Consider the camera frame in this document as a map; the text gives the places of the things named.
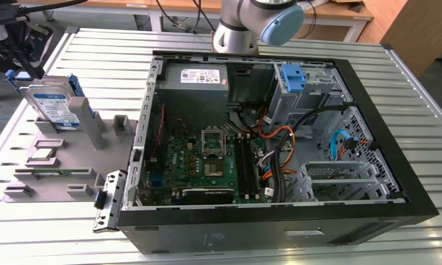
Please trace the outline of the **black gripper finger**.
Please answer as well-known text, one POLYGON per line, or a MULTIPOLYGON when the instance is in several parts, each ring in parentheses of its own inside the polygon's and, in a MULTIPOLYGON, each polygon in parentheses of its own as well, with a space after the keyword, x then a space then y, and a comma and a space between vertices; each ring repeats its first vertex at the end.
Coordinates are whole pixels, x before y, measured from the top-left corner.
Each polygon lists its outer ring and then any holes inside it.
POLYGON ((24 50, 24 39, 26 39, 26 32, 27 26, 7 26, 8 31, 8 46, 14 55, 20 62, 23 68, 26 69, 30 76, 35 79, 42 79, 44 76, 44 69, 42 65, 35 68, 30 64, 30 57, 26 54, 24 50))
POLYGON ((52 37, 52 28, 40 24, 27 24, 24 50, 30 57, 30 64, 35 68, 42 65, 42 60, 47 55, 52 37))

